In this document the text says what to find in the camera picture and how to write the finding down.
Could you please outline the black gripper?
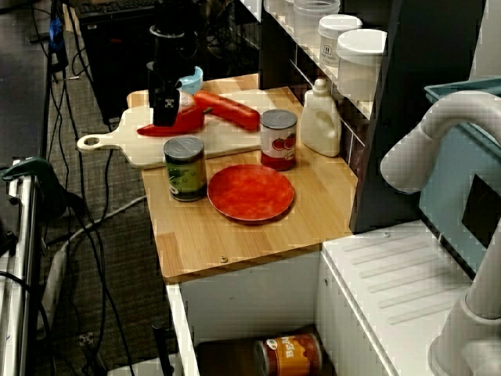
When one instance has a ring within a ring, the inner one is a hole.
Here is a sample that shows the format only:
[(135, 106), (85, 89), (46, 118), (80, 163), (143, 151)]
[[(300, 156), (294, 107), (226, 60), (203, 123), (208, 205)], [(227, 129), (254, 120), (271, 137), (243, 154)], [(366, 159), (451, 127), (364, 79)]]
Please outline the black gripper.
[(150, 34), (153, 38), (153, 60), (148, 62), (146, 68), (153, 125), (171, 127), (179, 111), (178, 82), (195, 72), (196, 35), (192, 32)]

